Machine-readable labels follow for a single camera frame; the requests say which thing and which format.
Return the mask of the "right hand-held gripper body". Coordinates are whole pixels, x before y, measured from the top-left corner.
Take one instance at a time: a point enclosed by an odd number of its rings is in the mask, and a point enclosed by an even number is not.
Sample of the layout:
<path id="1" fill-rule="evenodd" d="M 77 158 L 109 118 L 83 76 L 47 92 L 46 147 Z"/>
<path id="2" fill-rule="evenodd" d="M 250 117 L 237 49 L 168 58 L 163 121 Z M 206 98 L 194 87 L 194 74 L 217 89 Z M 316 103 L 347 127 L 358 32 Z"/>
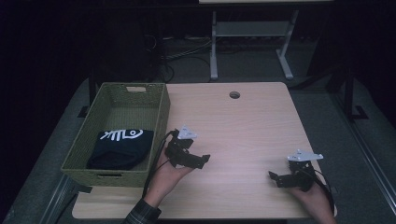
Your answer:
<path id="1" fill-rule="evenodd" d="M 296 152 L 287 157 L 290 168 L 290 175 L 282 177 L 284 188 L 296 188 L 307 192 L 317 180 L 315 168 L 312 161 L 322 160 L 321 154 L 297 149 Z"/>

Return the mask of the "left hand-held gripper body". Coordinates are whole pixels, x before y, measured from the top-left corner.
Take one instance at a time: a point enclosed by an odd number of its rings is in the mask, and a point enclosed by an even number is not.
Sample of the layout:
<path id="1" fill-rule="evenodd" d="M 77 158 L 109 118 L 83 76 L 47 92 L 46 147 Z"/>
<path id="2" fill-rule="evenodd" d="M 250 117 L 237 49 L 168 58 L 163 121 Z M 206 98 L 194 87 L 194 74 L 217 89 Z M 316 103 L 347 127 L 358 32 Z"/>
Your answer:
<path id="1" fill-rule="evenodd" d="M 189 148 L 196 137 L 197 134 L 186 125 L 183 125 L 180 130 L 175 129 L 172 132 L 172 139 L 166 147 L 165 155 L 174 167 L 184 166 L 184 162 L 187 162 L 187 157 L 190 155 Z"/>

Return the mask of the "dark navy garment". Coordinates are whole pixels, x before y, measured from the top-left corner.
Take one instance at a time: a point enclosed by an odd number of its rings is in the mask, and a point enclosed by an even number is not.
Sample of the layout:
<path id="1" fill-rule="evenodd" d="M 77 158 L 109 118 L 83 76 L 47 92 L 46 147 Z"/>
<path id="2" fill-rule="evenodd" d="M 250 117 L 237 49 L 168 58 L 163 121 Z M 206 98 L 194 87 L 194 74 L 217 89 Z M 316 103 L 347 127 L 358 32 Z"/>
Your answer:
<path id="1" fill-rule="evenodd" d="M 96 170 L 130 170 L 150 152 L 154 131 L 130 129 L 99 132 L 87 167 Z"/>

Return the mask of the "green woven basket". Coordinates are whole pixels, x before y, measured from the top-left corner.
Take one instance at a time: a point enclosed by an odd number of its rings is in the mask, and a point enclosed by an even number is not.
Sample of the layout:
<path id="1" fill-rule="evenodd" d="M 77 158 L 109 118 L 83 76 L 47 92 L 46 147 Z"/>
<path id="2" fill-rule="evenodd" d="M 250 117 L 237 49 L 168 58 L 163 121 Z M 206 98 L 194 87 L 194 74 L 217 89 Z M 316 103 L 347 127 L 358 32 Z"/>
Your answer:
<path id="1" fill-rule="evenodd" d="M 170 98 L 163 83 L 110 83 L 100 87 L 62 165 L 62 172 L 80 185 L 142 188 L 166 134 Z M 98 134 L 122 138 L 123 130 L 153 132 L 150 152 L 130 170 L 90 169 L 88 161 Z"/>

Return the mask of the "person's right hand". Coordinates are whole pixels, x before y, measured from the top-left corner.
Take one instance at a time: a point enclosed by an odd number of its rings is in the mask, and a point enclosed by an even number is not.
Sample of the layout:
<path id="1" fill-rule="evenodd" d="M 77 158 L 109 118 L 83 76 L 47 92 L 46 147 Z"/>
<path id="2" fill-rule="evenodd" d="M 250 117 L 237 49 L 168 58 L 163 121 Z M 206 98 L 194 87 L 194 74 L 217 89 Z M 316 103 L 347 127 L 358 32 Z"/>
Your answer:
<path id="1" fill-rule="evenodd" d="M 307 192 L 298 188 L 290 188 L 288 192 L 318 224 L 337 224 L 325 192 L 318 184 L 314 184 Z"/>

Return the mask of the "person's left hand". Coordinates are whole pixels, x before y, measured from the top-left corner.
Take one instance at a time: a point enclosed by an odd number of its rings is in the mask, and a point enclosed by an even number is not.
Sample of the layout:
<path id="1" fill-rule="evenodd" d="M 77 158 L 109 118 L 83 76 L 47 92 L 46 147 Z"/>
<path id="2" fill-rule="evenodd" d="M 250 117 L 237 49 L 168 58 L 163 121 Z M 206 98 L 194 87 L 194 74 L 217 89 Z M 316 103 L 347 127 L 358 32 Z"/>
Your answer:
<path id="1" fill-rule="evenodd" d="M 158 208 L 162 200 L 174 189 L 177 183 L 192 171 L 193 169 L 189 167 L 173 167 L 168 158 L 162 154 L 143 200 L 151 207 Z"/>

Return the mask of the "black metal stand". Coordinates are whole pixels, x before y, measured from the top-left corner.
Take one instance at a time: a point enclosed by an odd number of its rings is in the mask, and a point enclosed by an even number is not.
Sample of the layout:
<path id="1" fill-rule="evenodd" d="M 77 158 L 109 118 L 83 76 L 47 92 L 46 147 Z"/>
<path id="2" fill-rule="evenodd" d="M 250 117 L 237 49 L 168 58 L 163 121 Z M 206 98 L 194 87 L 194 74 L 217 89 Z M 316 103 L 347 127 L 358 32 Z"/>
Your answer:
<path id="1" fill-rule="evenodd" d="M 350 122 L 357 119 L 368 119 L 367 114 L 360 105 L 355 105 L 354 100 L 354 73 L 348 70 L 345 74 L 344 112 Z"/>

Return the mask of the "metal floor rail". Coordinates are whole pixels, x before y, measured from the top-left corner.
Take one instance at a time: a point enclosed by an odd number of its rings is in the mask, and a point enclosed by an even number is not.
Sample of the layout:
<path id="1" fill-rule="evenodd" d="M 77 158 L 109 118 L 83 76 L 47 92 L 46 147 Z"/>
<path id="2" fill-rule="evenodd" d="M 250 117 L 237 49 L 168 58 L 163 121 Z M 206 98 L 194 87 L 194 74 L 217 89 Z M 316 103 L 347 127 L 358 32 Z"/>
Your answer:
<path id="1" fill-rule="evenodd" d="M 70 177 L 62 175 L 51 194 L 39 224 L 58 224 L 67 207 L 76 196 L 76 185 Z"/>
<path id="2" fill-rule="evenodd" d="M 339 96 L 335 94 L 331 95 L 331 99 L 335 104 L 337 110 L 341 114 L 341 117 L 346 123 L 349 131 L 352 133 L 355 142 L 358 144 L 362 157 L 367 164 L 368 169 L 372 173 L 372 176 L 376 184 L 378 185 L 383 197 L 389 205 L 390 210 L 392 211 L 393 215 L 396 216 L 396 188 L 391 185 L 388 177 L 386 176 L 377 159 L 375 158 L 375 155 L 371 151 L 367 142 L 364 140 L 361 131 L 356 124 L 356 120 L 350 117 L 345 111 L 343 101 L 340 99 Z"/>

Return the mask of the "white metal desk frame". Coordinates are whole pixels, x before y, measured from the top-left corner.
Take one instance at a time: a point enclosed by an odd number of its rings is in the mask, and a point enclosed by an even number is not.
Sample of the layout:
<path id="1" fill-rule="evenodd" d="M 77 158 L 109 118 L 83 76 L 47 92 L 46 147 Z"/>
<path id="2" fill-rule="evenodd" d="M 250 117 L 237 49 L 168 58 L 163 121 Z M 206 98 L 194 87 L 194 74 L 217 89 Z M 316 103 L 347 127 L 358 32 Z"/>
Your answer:
<path id="1" fill-rule="evenodd" d="M 323 6 L 333 0 L 198 0 L 201 7 L 213 7 L 211 22 L 210 79 L 219 78 L 217 41 L 221 37 L 282 37 L 282 46 L 276 50 L 276 57 L 286 80 L 293 79 L 293 73 L 287 61 L 287 50 L 296 22 L 303 7 Z M 291 15 L 283 21 L 219 21 L 220 7 L 264 11 L 269 7 L 290 7 Z"/>

